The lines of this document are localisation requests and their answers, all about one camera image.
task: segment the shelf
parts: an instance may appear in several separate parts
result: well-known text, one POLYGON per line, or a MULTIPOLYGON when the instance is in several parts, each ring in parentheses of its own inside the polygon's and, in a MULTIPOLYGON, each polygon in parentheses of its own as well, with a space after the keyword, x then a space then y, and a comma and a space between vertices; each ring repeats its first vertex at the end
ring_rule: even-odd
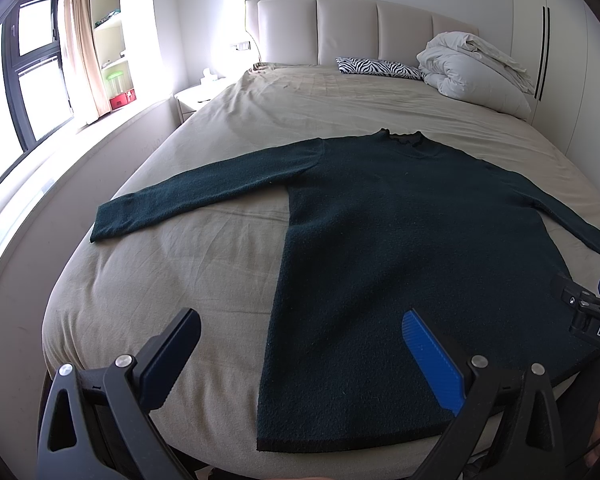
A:
POLYGON ((122 25, 122 13, 119 12, 114 16, 111 16, 102 25, 97 26, 93 30, 104 30, 105 28, 120 27, 122 25))
POLYGON ((102 71, 104 72, 105 70, 108 70, 112 66, 120 65, 120 64, 126 63, 127 61, 128 61, 128 59, 126 57, 121 57, 120 59, 115 60, 113 63, 109 63, 106 67, 104 67, 102 69, 102 71))

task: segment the beige bedsheet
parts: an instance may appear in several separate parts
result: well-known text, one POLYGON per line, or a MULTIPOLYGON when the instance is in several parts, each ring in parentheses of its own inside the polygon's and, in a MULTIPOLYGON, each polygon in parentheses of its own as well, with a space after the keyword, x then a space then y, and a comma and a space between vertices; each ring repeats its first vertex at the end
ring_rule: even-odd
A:
MULTIPOLYGON (((514 117, 445 98, 422 82, 341 75, 328 67, 247 72, 181 126, 118 194, 191 168, 312 137, 423 131, 519 171, 600 228, 600 195, 556 148, 514 117)), ((544 218, 574 279, 596 290, 600 255, 544 218)), ((137 352, 182 307, 202 338, 165 406, 152 415, 166 441, 256 478, 383 480, 410 474, 435 439, 323 454, 256 451, 256 402, 288 223, 285 189, 186 213, 117 240, 88 235, 49 300, 43 345, 50 370, 109 365, 137 352)), ((382 229, 378 218, 377 229, 382 229)), ((493 427, 485 434, 487 443, 493 427)))

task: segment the upholstered headboard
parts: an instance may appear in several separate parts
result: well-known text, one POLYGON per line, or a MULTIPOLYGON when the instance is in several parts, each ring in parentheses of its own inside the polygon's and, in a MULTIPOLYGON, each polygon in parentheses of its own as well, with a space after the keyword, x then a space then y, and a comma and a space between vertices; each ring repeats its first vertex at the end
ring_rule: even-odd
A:
POLYGON ((366 57, 417 66, 416 55, 440 32, 477 27, 415 7, 377 0, 246 0, 245 29, 260 59, 336 65, 366 57))

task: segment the white duvet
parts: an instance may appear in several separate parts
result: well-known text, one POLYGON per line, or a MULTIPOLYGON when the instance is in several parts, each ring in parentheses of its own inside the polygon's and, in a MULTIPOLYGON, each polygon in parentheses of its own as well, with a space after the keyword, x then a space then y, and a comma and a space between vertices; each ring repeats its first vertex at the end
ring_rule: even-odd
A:
POLYGON ((523 94, 533 93, 526 69, 492 44, 465 32, 442 32, 418 54, 424 81, 452 99, 525 120, 523 94))

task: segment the beige curtain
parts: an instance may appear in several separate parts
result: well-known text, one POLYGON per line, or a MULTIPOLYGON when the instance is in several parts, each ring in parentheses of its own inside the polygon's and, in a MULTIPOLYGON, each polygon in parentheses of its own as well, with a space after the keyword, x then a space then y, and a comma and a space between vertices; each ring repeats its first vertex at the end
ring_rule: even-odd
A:
POLYGON ((88 124, 111 111, 96 57, 90 0, 59 0, 62 71, 74 116, 88 124))

